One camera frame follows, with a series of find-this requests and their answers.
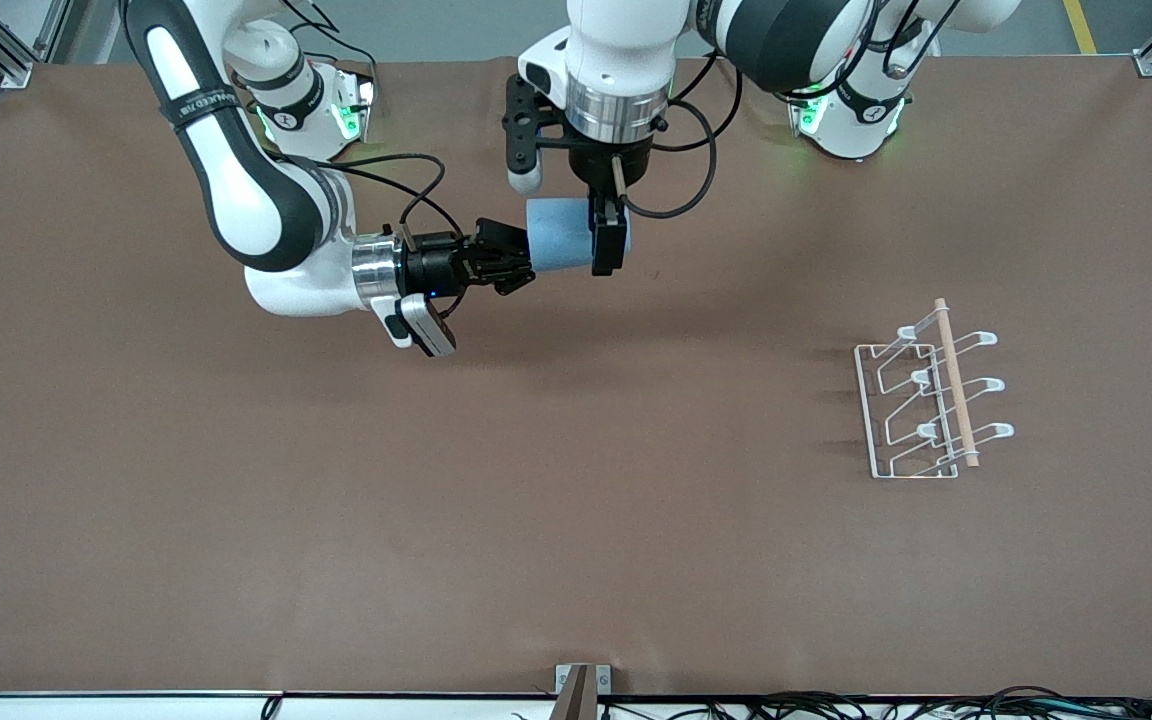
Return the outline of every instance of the yellow floor line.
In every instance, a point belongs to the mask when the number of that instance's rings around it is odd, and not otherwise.
[[[1092,28],[1087,26],[1087,15],[1083,14],[1079,0],[1064,0],[1064,14],[1069,15],[1069,26],[1074,28],[1074,40],[1078,41],[1078,52],[1084,55],[1096,55],[1096,41],[1092,40]]]

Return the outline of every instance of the black cable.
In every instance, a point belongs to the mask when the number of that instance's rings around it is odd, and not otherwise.
[[[444,182],[444,177],[447,177],[447,165],[442,160],[439,160],[434,156],[425,154],[425,152],[396,152],[393,156],[377,156],[376,158],[366,158],[364,160],[351,160],[349,162],[334,162],[333,167],[340,168],[357,168],[361,165],[371,165],[376,162],[388,162],[389,160],[425,160],[433,162],[438,167],[438,174],[434,179],[431,179],[429,184],[425,185],[424,190],[412,196],[411,200],[408,202],[406,209],[403,209],[402,214],[397,215],[397,221],[400,223],[406,223],[408,215],[416,210],[416,205],[429,198],[429,194],[434,191],[434,188],[439,187],[439,183]],[[461,233],[457,232],[457,237],[461,237]]]
[[[727,111],[727,118],[723,118],[723,122],[718,123],[718,128],[714,128],[714,137],[722,135],[723,129],[732,126],[732,121],[736,119],[736,113],[740,111],[741,96],[744,93],[745,88],[745,76],[738,70],[736,71],[736,94],[732,97],[732,108]],[[684,143],[684,145],[655,145],[653,143],[652,150],[659,150],[662,152],[685,152],[687,150],[696,150],[698,147],[704,147],[707,145],[708,138],[702,138],[700,141],[692,141]]]
[[[840,696],[840,694],[820,692],[787,692],[772,694],[764,698],[764,707],[776,711],[776,717],[788,717],[793,712],[806,712],[806,714],[819,717],[821,720],[872,720],[864,706],[861,706],[852,697]],[[840,706],[851,707],[856,711],[856,718],[848,715]],[[892,708],[884,712],[882,720],[887,720]]]
[[[700,123],[702,131],[705,132],[705,142],[708,143],[708,168],[705,170],[705,182],[700,183],[700,190],[696,191],[696,195],[691,197],[691,200],[684,202],[684,204],[677,206],[674,210],[645,210],[639,209],[630,200],[628,192],[621,195],[621,202],[627,209],[634,211],[636,215],[643,215],[644,218],[652,218],[655,220],[668,220],[669,218],[677,218],[684,214],[688,210],[695,209],[696,205],[704,200],[705,194],[708,192],[710,184],[714,183],[714,176],[718,174],[718,138],[714,137],[714,129],[708,127],[708,120],[705,119],[705,114],[696,106],[687,100],[670,100],[670,105],[677,105],[679,108],[689,111],[692,118],[696,118],[696,122]]]
[[[708,713],[711,715],[718,715],[718,720],[736,720],[736,717],[733,715],[732,712],[727,712],[727,710],[722,705],[718,705],[717,702],[711,702],[708,704]]]
[[[450,318],[452,313],[456,313],[456,309],[457,306],[461,306],[461,301],[465,300],[465,291],[468,290],[470,290],[470,288],[462,287],[461,293],[457,293],[456,300],[454,300],[452,304],[447,306],[447,310],[439,310],[438,313],[439,318],[445,320]]]
[[[311,5],[312,8],[314,8],[314,12],[319,14],[319,17],[321,17],[326,24],[316,23],[313,20],[309,18],[305,13],[302,13],[301,9],[297,8],[296,5],[291,3],[291,0],[283,0],[283,5],[287,6],[288,10],[296,13],[296,17],[305,21],[303,22],[303,24],[298,24],[296,28],[291,29],[291,31],[288,32],[296,32],[296,29],[302,29],[303,26],[311,26],[316,29],[316,31],[319,31],[320,36],[328,38],[328,40],[334,41],[340,47],[344,47],[344,50],[353,50],[355,51],[355,53],[366,56],[367,61],[371,63],[371,73],[376,74],[376,55],[367,53],[362,47],[358,47],[356,45],[349,45],[348,41],[340,40],[340,38],[335,35],[340,32],[340,28],[338,26],[338,24],[332,22],[332,18],[328,17],[328,14],[323,12],[323,8],[319,8],[319,6],[317,5]]]
[[[607,708],[608,710],[623,710],[624,712],[628,712],[628,714],[630,714],[630,715],[643,717],[643,720],[657,720],[654,717],[651,717],[651,715],[646,714],[646,712],[639,712],[637,710],[634,710],[632,707],[627,707],[627,706],[623,706],[623,705],[616,705],[616,703],[613,703],[613,702],[607,703]]]
[[[873,0],[873,10],[869,14],[869,23],[865,23],[864,31],[861,31],[861,44],[856,46],[856,51],[851,54],[850,63],[838,74],[833,82],[831,82],[826,88],[820,88],[820,90],[813,90],[812,92],[773,92],[773,96],[782,103],[789,103],[791,100],[814,100],[817,97],[825,97],[831,94],[831,92],[838,90],[846,83],[847,79],[851,77],[852,73],[856,73],[856,68],[861,65],[861,59],[865,56],[865,47],[869,47],[869,43],[874,38],[874,28],[878,26],[878,13],[881,12],[882,3],[879,0]]]
[[[332,168],[332,165],[329,165],[329,164],[320,164],[319,167],[320,168]],[[415,197],[420,196],[420,191],[419,190],[412,190],[411,187],[407,187],[406,184],[403,184],[401,182],[394,181],[394,179],[387,179],[385,176],[378,176],[378,174],[369,173],[367,170],[361,170],[361,169],[356,169],[356,168],[333,168],[333,169],[338,169],[338,170],[340,170],[342,173],[351,174],[351,176],[357,176],[357,177],[361,177],[361,179],[370,179],[370,181],[372,181],[372,182],[379,182],[380,184],[388,184],[388,187],[394,188],[394,190],[399,190],[399,191],[402,191],[402,192],[407,192],[407,195],[411,195],[414,197],[414,199],[415,199]],[[420,197],[420,202],[424,202],[424,204],[429,205],[429,207],[431,210],[434,210],[435,213],[438,213],[439,215],[442,215],[444,220],[447,220],[447,223],[450,225],[452,232],[456,233],[456,237],[464,237],[465,236],[465,234],[463,232],[461,232],[461,225],[456,222],[456,219],[452,218],[452,214],[449,214],[447,210],[444,210],[442,205],[439,205],[438,202],[431,200],[429,196]]]
[[[127,40],[127,46],[132,50],[132,58],[136,58],[137,63],[141,62],[141,54],[136,51],[136,45],[132,44],[132,29],[127,26],[127,5],[131,0],[119,0],[119,17],[123,18],[123,37]]]
[[[964,708],[973,708],[968,714],[957,717],[957,720],[973,720],[987,717],[988,720],[996,720],[1001,715],[1030,717],[1033,720],[1059,720],[1060,717],[1092,717],[1098,720],[1152,720],[1152,700],[1149,698],[1094,698],[1092,703],[1097,706],[1089,706],[1085,702],[1066,698],[1061,694],[1051,691],[1048,688],[1034,685],[1016,685],[1002,689],[1002,691],[984,697],[958,697],[946,698],[946,700],[927,702],[918,706],[905,720],[916,720],[929,712],[940,708],[948,708],[957,712]],[[1117,707],[1124,714],[1109,712],[1106,707]],[[892,717],[895,720],[899,707],[893,705],[882,713],[882,720]]]
[[[712,51],[712,53],[705,53],[705,58],[708,59],[705,60],[705,67],[700,68],[700,71],[696,73],[696,77],[691,78],[691,82],[687,83],[687,86],[682,88],[682,90],[679,91],[679,94],[673,96],[670,99],[682,100],[687,97],[687,94],[690,94],[692,90],[696,90],[696,86],[700,85],[700,81],[705,79],[705,76],[708,76],[708,70],[713,69],[714,63],[718,61],[718,50]]]
[[[278,711],[283,706],[283,696],[276,694],[276,696],[270,696],[268,700],[265,700],[264,707],[260,707],[260,720],[274,720],[274,715],[278,715]]]
[[[270,156],[270,158],[273,158],[275,160],[287,160],[287,156],[283,156],[282,152],[274,152],[274,151],[270,151],[270,150],[266,150],[265,152],[266,152],[266,154]],[[458,237],[458,238],[464,237],[465,234],[461,230],[461,225],[456,222],[456,219],[452,218],[452,214],[449,214],[447,210],[444,210],[444,206],[439,205],[438,202],[434,202],[434,200],[430,199],[429,192],[430,192],[431,188],[429,185],[425,187],[424,191],[422,191],[422,190],[414,190],[411,187],[408,187],[408,185],[406,185],[406,184],[403,184],[401,182],[397,182],[395,179],[387,179],[385,176],[378,176],[378,174],[374,174],[374,173],[369,173],[366,170],[357,169],[357,165],[371,165],[371,164],[374,164],[374,162],[384,162],[384,161],[387,161],[387,160],[407,159],[406,158],[407,156],[418,156],[419,159],[426,159],[427,158],[430,160],[435,161],[435,164],[439,165],[439,174],[438,174],[438,177],[434,179],[435,182],[431,183],[431,184],[435,185],[435,184],[438,184],[438,181],[442,181],[445,168],[447,168],[447,165],[444,165],[442,160],[439,160],[438,158],[434,158],[433,156],[424,156],[422,152],[397,152],[397,154],[394,154],[394,156],[377,156],[376,158],[366,158],[366,159],[362,159],[362,160],[351,160],[351,161],[348,161],[348,162],[324,162],[324,161],[320,161],[320,162],[316,162],[314,165],[317,165],[317,167],[320,167],[320,168],[328,168],[328,169],[333,169],[333,170],[340,170],[342,173],[348,173],[348,174],[351,174],[351,176],[357,176],[357,177],[361,177],[361,179],[370,179],[370,181],[372,181],[372,182],[379,182],[380,184],[387,184],[388,187],[394,188],[394,190],[407,192],[407,195],[411,195],[412,196],[412,200],[408,202],[408,204],[407,204],[407,206],[409,209],[411,209],[412,206],[415,206],[415,204],[420,204],[420,202],[424,202],[424,204],[429,205],[429,207],[431,210],[434,210],[435,213],[438,213],[439,215],[442,215],[444,220],[447,220],[447,223],[450,225],[450,227],[452,227],[452,232],[456,233],[456,237]]]
[[[456,220],[453,220],[452,217],[447,213],[447,211],[440,209],[440,206],[438,206],[435,202],[429,198],[429,194],[433,192],[435,188],[439,187],[439,183],[442,183],[444,179],[447,177],[447,164],[445,164],[444,160],[435,158],[435,156],[426,154],[426,152],[394,152],[394,154],[376,156],[376,158],[364,158],[361,160],[349,160],[346,162],[318,162],[317,165],[319,165],[320,168],[349,170],[353,168],[364,167],[364,165],[376,165],[379,162],[389,162],[393,160],[425,160],[426,162],[432,162],[438,168],[438,174],[435,174],[434,179],[431,179],[429,184],[426,184],[419,191],[412,190],[412,188],[407,187],[406,184],[399,183],[396,181],[391,181],[389,179],[384,179],[384,181],[381,181],[381,182],[388,181],[385,182],[385,184],[389,184],[389,187],[396,187],[399,190],[408,192],[412,196],[411,200],[409,200],[407,205],[403,207],[402,214],[397,215],[397,221],[400,223],[407,223],[407,218],[410,217],[412,210],[416,210],[417,205],[420,205],[422,202],[425,202],[425,204],[429,204],[432,209],[434,209],[434,211],[438,211],[440,215],[444,215],[444,219],[452,225],[452,229],[456,232],[457,238],[464,237],[465,234],[461,232],[461,225],[456,223]],[[357,176],[366,179],[380,177],[380,176],[372,176],[371,173],[362,173],[361,170],[351,174],[357,174]]]
[[[712,714],[710,707],[698,707],[694,710],[684,710],[682,712],[675,712],[675,714],[667,717],[666,720],[681,720],[682,717],[699,715],[702,712],[704,712],[705,715]]]
[[[882,74],[887,74],[890,69],[892,53],[895,53],[896,51],[896,39],[900,38],[901,35],[904,35],[905,24],[908,24],[909,18],[914,16],[914,10],[916,8],[918,8],[918,0],[912,0],[908,8],[905,8],[905,13],[901,15],[900,22],[896,23],[895,32],[892,32],[892,37],[888,38],[887,50],[882,52]]]
[[[927,48],[932,46],[932,41],[937,39],[937,36],[941,35],[941,28],[945,26],[945,23],[948,22],[948,18],[950,18],[954,10],[958,8],[960,3],[963,3],[963,0],[954,0],[950,6],[945,9],[945,14],[941,15],[941,18],[937,21],[935,26],[932,28],[932,35],[927,36],[927,41],[919,47],[918,55],[914,56],[914,62],[909,65],[909,69],[905,69],[905,76],[914,73],[914,69],[918,68],[918,63],[922,63],[923,55],[927,55]],[[882,74],[887,74],[888,63],[892,60],[892,51],[896,48],[896,38],[905,31],[905,22],[908,22],[910,15],[914,14],[915,6],[918,6],[918,0],[914,0],[912,3],[909,3],[909,8],[905,8],[905,14],[901,15],[900,24],[896,26],[896,33],[892,36],[890,41],[887,41],[887,51],[886,53],[882,53]]]

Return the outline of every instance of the metal bracket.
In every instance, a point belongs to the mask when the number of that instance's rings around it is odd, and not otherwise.
[[[0,83],[0,88],[3,90],[24,90],[24,88],[29,88],[29,78],[32,77],[33,63],[26,63],[24,65],[24,76],[3,76],[3,82]]]
[[[1135,67],[1137,67],[1137,74],[1140,77],[1152,77],[1152,65],[1144,63],[1144,59],[1140,58],[1140,51],[1132,51],[1132,61]]]
[[[563,684],[567,684],[568,676],[571,675],[573,666],[577,664],[568,665],[554,665],[554,692],[561,694],[563,691]],[[612,694],[612,666],[611,665],[593,665],[594,669],[594,688],[598,688],[598,694]]]

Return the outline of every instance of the cable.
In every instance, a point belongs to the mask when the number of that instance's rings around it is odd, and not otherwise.
[[[935,26],[932,28],[932,35],[927,36],[927,41],[919,47],[918,55],[914,56],[914,62],[909,65],[908,69],[905,69],[905,76],[914,73],[914,70],[918,68],[918,63],[922,63],[923,55],[927,55],[927,48],[932,46],[932,41],[935,40],[937,36],[941,33],[941,28],[945,26],[945,23],[948,18],[950,18],[950,15],[954,14],[954,10],[957,9],[960,3],[963,3],[963,0],[954,0],[950,6],[945,9],[945,14],[941,15],[941,18],[937,21]],[[909,22],[910,15],[914,15],[914,8],[916,8],[916,6],[918,6],[918,0],[914,0],[912,3],[909,3],[909,8],[905,8],[905,14],[901,15],[900,24],[896,25],[896,32],[892,33],[890,40],[887,41],[887,51],[886,53],[882,53],[882,74],[887,74],[888,69],[890,69],[888,65],[890,65],[892,51],[896,50],[896,38],[905,31],[905,22]]]
[[[705,142],[708,143],[708,169],[705,170],[705,182],[702,183],[700,190],[696,191],[696,195],[691,197],[691,200],[684,202],[684,204],[674,210],[639,209],[639,206],[635,205],[634,202],[630,200],[628,191],[621,192],[621,202],[623,202],[627,209],[634,211],[636,215],[652,218],[655,220],[677,218],[679,215],[684,214],[688,210],[695,209],[700,200],[704,200],[705,194],[708,192],[710,184],[714,183],[714,176],[718,174],[718,139],[714,137],[714,129],[708,127],[708,120],[705,119],[705,114],[699,109],[696,109],[696,106],[687,100],[670,100],[669,104],[677,105],[679,108],[689,111],[692,118],[696,118],[696,122],[700,123],[700,129],[705,132]]]
[[[407,218],[412,213],[412,210],[416,210],[416,205],[419,205],[420,202],[425,200],[426,197],[429,197],[429,194],[433,192],[434,188],[439,187],[439,183],[444,182],[444,177],[447,177],[447,165],[445,165],[442,160],[439,160],[434,156],[425,154],[425,152],[396,152],[396,154],[393,156],[377,156],[376,158],[367,158],[364,160],[353,160],[349,162],[334,162],[333,167],[357,168],[361,167],[362,165],[388,162],[389,160],[425,160],[429,162],[433,162],[435,167],[438,167],[438,174],[435,174],[433,181],[430,181],[430,183],[425,185],[424,190],[420,190],[418,194],[416,194],[411,198],[411,200],[408,202],[406,209],[403,209],[403,213],[399,215],[397,221],[400,223],[407,223]],[[461,237],[460,232],[457,232],[457,237]]]
[[[630,714],[630,715],[643,717],[643,720],[657,720],[654,717],[651,717],[651,715],[646,714],[646,712],[639,712],[637,710],[634,710],[632,707],[627,707],[627,706],[623,706],[623,705],[616,705],[616,703],[614,703],[614,702],[607,703],[607,706],[605,706],[605,707],[607,707],[607,710],[622,710],[624,712],[628,712],[628,714]]]
[[[278,715],[278,711],[283,706],[283,696],[275,694],[275,696],[270,696],[268,700],[265,700],[265,705],[260,707],[260,720],[274,720],[274,715]]]
[[[732,108],[727,111],[727,118],[723,118],[723,122],[718,123],[718,128],[714,129],[714,137],[722,135],[723,129],[732,126],[732,121],[736,119],[736,113],[740,111],[741,96],[745,90],[745,76],[740,70],[736,71],[736,94],[732,97]],[[659,150],[662,152],[685,152],[687,150],[696,150],[698,147],[704,147],[708,138],[702,138],[700,141],[692,141],[684,143],[684,145],[652,145],[652,150]]]
[[[695,708],[695,710],[684,710],[682,712],[675,712],[675,714],[668,717],[667,720],[681,720],[682,717],[699,715],[702,712],[704,712],[705,715],[712,714],[712,710],[710,710],[708,706],[707,707],[698,707],[698,708]]]
[[[332,168],[332,165],[320,164],[319,167]],[[370,181],[379,182],[380,184],[388,184],[388,187],[394,188],[394,190],[407,192],[407,195],[411,195],[412,197],[420,195],[420,191],[412,190],[411,187],[407,187],[401,182],[394,181],[394,179],[378,176],[378,174],[369,173],[367,170],[358,170],[356,168],[332,168],[332,169],[340,170],[342,173],[348,173],[351,174],[351,176],[357,176],[361,179],[370,179]],[[456,222],[456,219],[452,218],[452,214],[449,214],[447,210],[444,210],[442,205],[439,205],[438,202],[431,200],[429,196],[422,197],[420,202],[424,202],[424,204],[429,205],[431,210],[434,210],[435,213],[442,215],[444,220],[447,220],[447,223],[449,225],[449,227],[452,227],[452,232],[456,233],[456,237],[465,236],[465,234],[461,232],[461,225]]]
[[[279,160],[287,159],[287,156],[280,154],[280,152],[270,152],[270,156],[271,158]],[[393,160],[425,160],[426,162],[432,162],[438,168],[438,174],[435,174],[433,181],[430,181],[429,184],[426,184],[420,190],[412,190],[411,187],[394,181],[394,179],[387,179],[384,176],[378,176],[378,174],[372,174],[365,170],[357,169],[364,167],[364,165],[376,165],[379,162],[389,162]],[[323,161],[323,162],[316,162],[316,165],[317,167],[320,168],[342,170],[343,173],[353,174],[353,176],[370,179],[370,181],[379,182],[381,184],[388,184],[388,187],[396,188],[396,190],[401,190],[403,192],[407,192],[408,195],[411,195],[412,196],[411,200],[407,203],[407,205],[403,207],[402,214],[399,215],[397,218],[397,221],[400,223],[407,223],[407,218],[410,217],[412,210],[416,210],[416,206],[420,205],[420,203],[424,202],[424,204],[430,205],[430,207],[433,209],[435,213],[442,215],[444,220],[447,220],[447,223],[450,225],[452,230],[456,233],[457,238],[465,236],[465,234],[461,230],[461,225],[457,223],[456,220],[452,218],[452,214],[449,214],[447,210],[444,210],[442,206],[438,204],[438,202],[433,202],[429,197],[430,194],[433,192],[437,187],[439,187],[439,183],[444,182],[444,177],[447,177],[447,164],[445,164],[444,160],[435,158],[435,156],[426,154],[426,152],[394,152],[394,154],[389,156],[374,156],[374,158],[349,160],[346,162]]]
[[[356,45],[349,45],[348,41],[340,40],[339,37],[334,36],[334,33],[340,32],[340,28],[338,26],[338,24],[333,22],[331,17],[328,17],[328,14],[323,12],[323,8],[319,8],[319,6],[317,6],[317,3],[311,3],[311,6],[312,8],[314,8],[314,12],[319,14],[319,17],[323,18],[323,22],[326,24],[316,23],[313,20],[309,18],[305,13],[302,13],[301,9],[297,8],[296,5],[291,3],[291,0],[283,0],[283,5],[287,6],[288,10],[296,13],[296,17],[305,21],[302,24],[295,26],[294,29],[289,29],[288,32],[296,32],[297,29],[302,29],[303,26],[311,26],[316,29],[316,31],[319,31],[320,36],[328,38],[328,40],[334,41],[340,47],[344,47],[344,50],[353,50],[355,51],[355,53],[366,56],[367,61],[371,63],[371,73],[376,74],[376,55],[367,53],[365,50]]]
[[[123,38],[127,40],[127,46],[132,50],[132,58],[136,58],[137,63],[141,62],[141,54],[136,53],[136,45],[132,44],[132,29],[127,26],[127,5],[131,0],[118,0],[118,14],[120,18],[123,18]]]
[[[696,73],[696,77],[691,78],[691,82],[687,83],[687,86],[682,88],[679,94],[673,96],[670,99],[682,100],[687,97],[687,94],[690,94],[692,90],[696,90],[696,86],[700,85],[700,81],[705,79],[705,76],[708,76],[708,70],[714,67],[719,55],[721,55],[721,53],[719,53],[718,50],[712,51],[712,53],[705,53],[705,58],[708,58],[708,60],[705,60],[705,67],[700,68],[700,71]]]
[[[870,10],[869,23],[865,23],[864,31],[861,31],[861,44],[856,46],[855,53],[851,54],[850,63],[847,63],[847,67],[826,88],[820,88],[820,90],[813,90],[812,92],[773,92],[773,96],[782,103],[814,100],[817,97],[825,97],[841,88],[842,83],[846,83],[851,77],[851,73],[856,73],[856,68],[861,65],[861,59],[865,56],[865,47],[869,47],[869,43],[874,38],[874,28],[878,28],[878,13],[882,12],[882,6],[881,0],[873,0],[873,10]]]
[[[447,310],[440,310],[439,311],[439,313],[438,313],[439,319],[444,319],[445,320],[445,319],[450,318],[452,313],[456,313],[456,309],[457,309],[457,306],[461,306],[461,301],[465,300],[465,291],[468,291],[468,290],[470,290],[470,288],[462,287],[461,288],[461,293],[458,293],[458,295],[456,296],[456,300],[454,300],[452,302],[452,304],[447,306]]]
[[[1152,720],[1152,700],[1149,698],[1096,698],[1097,706],[1108,706],[1123,710],[1123,714],[1111,712],[1106,707],[1093,707],[1086,702],[1075,700],[1036,685],[1016,685],[1002,689],[992,696],[956,697],[945,700],[925,702],[905,720],[916,720],[937,710],[960,712],[973,708],[956,720],[973,720],[988,717],[996,720],[1000,714],[1007,717],[1030,717],[1033,720],[1059,720],[1060,717],[1092,717],[1100,720]],[[887,707],[882,720],[888,717],[895,720],[899,706]]]

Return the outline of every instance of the floor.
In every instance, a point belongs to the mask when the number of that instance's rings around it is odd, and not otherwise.
[[[482,60],[515,55],[535,38],[566,23],[558,0],[317,0],[342,28],[343,36],[384,61]],[[1152,0],[1023,0],[1003,26],[984,35],[946,31],[946,55],[1076,54],[1068,6],[1082,3],[1089,32],[1100,53],[1128,53],[1152,33]],[[118,32],[115,0],[88,0],[61,33],[60,50],[78,63],[129,63],[131,51]],[[499,23],[507,17],[511,22]],[[290,14],[279,18],[293,24]],[[334,51],[324,38],[302,33],[306,50]],[[695,56],[707,47],[694,35],[682,38],[679,54]]]

